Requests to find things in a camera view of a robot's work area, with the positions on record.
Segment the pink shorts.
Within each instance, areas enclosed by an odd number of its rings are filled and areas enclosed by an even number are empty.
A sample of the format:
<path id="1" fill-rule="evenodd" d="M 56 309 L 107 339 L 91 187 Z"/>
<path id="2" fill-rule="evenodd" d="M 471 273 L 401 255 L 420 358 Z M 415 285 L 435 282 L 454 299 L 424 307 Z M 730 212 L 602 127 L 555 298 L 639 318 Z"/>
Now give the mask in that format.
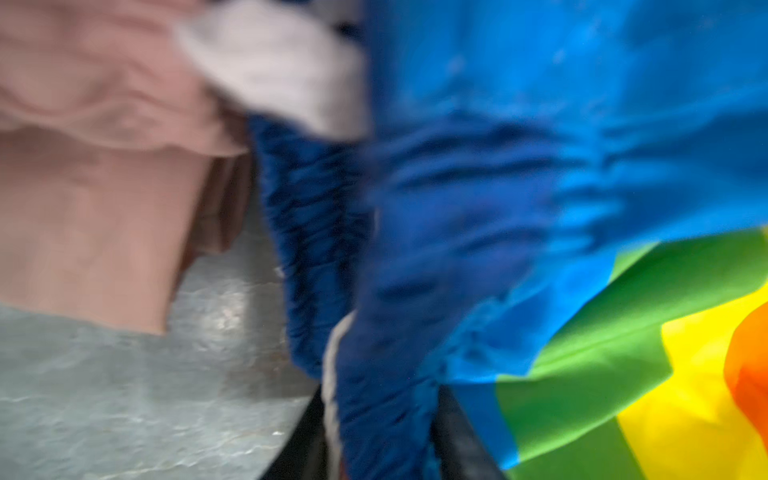
<path id="1" fill-rule="evenodd" d="M 172 29 L 199 1 L 1 5 L 1 299 L 147 334 L 240 231 L 251 163 Z"/>

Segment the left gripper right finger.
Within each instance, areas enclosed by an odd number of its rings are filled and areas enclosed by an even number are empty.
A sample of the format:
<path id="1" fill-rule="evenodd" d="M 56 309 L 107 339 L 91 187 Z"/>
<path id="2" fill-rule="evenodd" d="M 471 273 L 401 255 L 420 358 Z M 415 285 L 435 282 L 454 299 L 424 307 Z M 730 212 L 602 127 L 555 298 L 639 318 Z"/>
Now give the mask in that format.
<path id="1" fill-rule="evenodd" d="M 439 461 L 441 480 L 506 479 L 485 450 L 448 386 L 441 386 L 438 391 L 431 439 Z"/>

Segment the rainbow striped shorts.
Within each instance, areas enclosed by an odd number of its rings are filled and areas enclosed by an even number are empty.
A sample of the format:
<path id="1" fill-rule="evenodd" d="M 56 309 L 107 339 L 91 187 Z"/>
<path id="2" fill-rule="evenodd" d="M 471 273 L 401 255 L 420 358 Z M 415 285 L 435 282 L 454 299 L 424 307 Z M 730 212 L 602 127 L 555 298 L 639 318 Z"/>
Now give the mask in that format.
<path id="1" fill-rule="evenodd" d="M 767 475 L 763 1 L 224 1 L 328 479 Z"/>

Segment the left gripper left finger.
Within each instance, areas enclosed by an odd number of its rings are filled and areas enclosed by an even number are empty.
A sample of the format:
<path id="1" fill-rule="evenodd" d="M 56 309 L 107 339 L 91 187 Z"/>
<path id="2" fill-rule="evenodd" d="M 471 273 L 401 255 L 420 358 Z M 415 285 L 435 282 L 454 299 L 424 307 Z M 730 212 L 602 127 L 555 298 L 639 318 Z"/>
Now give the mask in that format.
<path id="1" fill-rule="evenodd" d="M 321 389 L 315 391 L 298 423 L 260 480 L 327 480 L 328 453 Z"/>

